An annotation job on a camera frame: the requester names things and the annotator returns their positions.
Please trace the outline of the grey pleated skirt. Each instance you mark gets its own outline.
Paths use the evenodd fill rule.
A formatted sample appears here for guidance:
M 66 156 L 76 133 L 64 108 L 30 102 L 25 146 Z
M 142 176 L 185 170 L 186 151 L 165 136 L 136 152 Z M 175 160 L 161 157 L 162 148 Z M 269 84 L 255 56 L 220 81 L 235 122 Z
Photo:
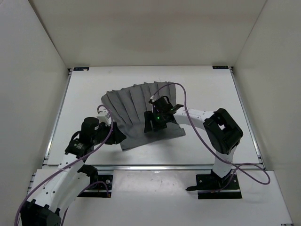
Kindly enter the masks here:
M 127 137 L 120 143 L 123 151 L 186 135 L 184 129 L 170 122 L 166 124 L 165 129 L 158 132 L 144 133 L 144 113 L 152 110 L 152 106 L 149 104 L 152 95 L 155 95 L 156 99 L 167 96 L 172 105 L 176 104 L 175 85 L 167 81 L 135 84 L 120 90 L 107 91 L 101 97 L 102 104 L 111 111 L 111 116 L 117 123 L 118 129 Z

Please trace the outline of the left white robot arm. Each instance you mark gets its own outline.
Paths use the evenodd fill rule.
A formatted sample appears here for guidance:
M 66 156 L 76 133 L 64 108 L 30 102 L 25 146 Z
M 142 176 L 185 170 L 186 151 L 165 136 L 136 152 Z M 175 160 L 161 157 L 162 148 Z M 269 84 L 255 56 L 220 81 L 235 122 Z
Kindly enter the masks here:
M 126 139 L 115 121 L 84 119 L 73 134 L 57 170 L 33 188 L 18 210 L 23 226 L 60 226 L 75 198 L 101 182 L 98 170 L 85 162 L 103 145 L 117 145 Z

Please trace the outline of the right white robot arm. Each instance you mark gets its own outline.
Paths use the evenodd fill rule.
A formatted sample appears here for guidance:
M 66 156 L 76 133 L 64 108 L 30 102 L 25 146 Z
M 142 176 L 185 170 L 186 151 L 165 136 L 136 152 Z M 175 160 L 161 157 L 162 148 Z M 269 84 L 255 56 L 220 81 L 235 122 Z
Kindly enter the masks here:
M 230 114 L 223 108 L 200 111 L 180 104 L 172 105 L 166 96 L 156 100 L 151 97 L 149 103 L 152 110 L 144 113 L 144 133 L 166 129 L 168 123 L 189 125 L 207 133 L 215 149 L 211 184 L 215 188 L 223 188 L 228 182 L 235 149 L 243 136 L 242 129 Z

